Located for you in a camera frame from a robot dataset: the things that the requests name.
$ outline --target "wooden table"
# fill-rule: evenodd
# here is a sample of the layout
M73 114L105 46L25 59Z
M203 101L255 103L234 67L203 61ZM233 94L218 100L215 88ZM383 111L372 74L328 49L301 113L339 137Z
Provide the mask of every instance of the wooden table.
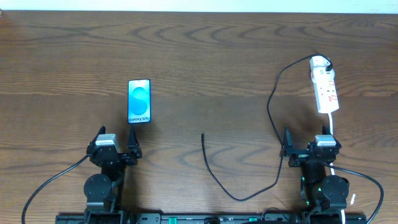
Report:
M127 81L152 80L150 124L137 125L143 158L128 168L124 204L164 213L299 211L300 169L285 160L279 183L247 202L236 197L275 181L279 142L266 113L276 75L306 55L333 61L343 145L335 165L370 175L386 191L374 223L398 217L398 17L349 14L4 12L0 25L0 217L19 223L33 191L85 155L101 125L126 145ZM309 62L286 71L271 102L297 146L321 126ZM86 207L85 161L44 188L27 223L53 223ZM349 212L373 212L379 190L342 172L356 194Z

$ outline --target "black metal frame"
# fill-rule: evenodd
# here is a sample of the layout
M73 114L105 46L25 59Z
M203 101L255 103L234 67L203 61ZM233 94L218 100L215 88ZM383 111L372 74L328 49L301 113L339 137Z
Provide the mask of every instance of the black metal frame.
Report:
M331 163L341 149L335 146L317 146L309 142L306 149L294 149L288 128L284 131L284 146L280 156L289 157L289 167L301 167L302 198L308 207L301 213L267 213L261 220L258 214L214 214L214 215L161 215L158 213L129 213L123 210L121 198L126 166L137 165L142 157L141 148L136 139L133 126L129 133L128 153L119 153L115 146L96 146L100 134L105 134L102 126L98 134L89 143L87 154L90 161L101 167L101 173L88 178L84 186L87 197L87 209L84 215L58 215L56 224L242 224L247 222L267 223L341 223L340 210L346 208L349 182L337 175L326 176L325 167L319 159ZM330 135L329 129L322 127L322 134ZM346 215L346 224L366 223L365 215Z

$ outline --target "green component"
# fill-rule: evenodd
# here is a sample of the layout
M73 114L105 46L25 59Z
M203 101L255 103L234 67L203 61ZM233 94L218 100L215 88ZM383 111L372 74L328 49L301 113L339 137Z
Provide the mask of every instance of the green component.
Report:
M177 224L177 218L169 218L169 224Z

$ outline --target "white cord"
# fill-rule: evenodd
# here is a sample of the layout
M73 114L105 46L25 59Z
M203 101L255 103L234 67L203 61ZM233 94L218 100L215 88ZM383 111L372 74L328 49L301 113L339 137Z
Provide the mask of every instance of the white cord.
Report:
M330 134L333 135L333 118L331 117L331 113L328 113L328 116L329 116L329 130L330 130ZM334 170L333 168L330 168L330 173L331 173L332 175L334 175L334 174L335 174L335 170ZM341 209L341 221L342 221L343 224L346 223L346 214L345 214L345 212L344 212L344 209Z

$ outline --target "blue smartphone box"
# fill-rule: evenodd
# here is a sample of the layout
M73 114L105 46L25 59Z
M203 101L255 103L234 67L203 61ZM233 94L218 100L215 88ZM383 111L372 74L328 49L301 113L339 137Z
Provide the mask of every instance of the blue smartphone box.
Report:
M150 80L130 80L128 84L127 120L130 124L151 121Z

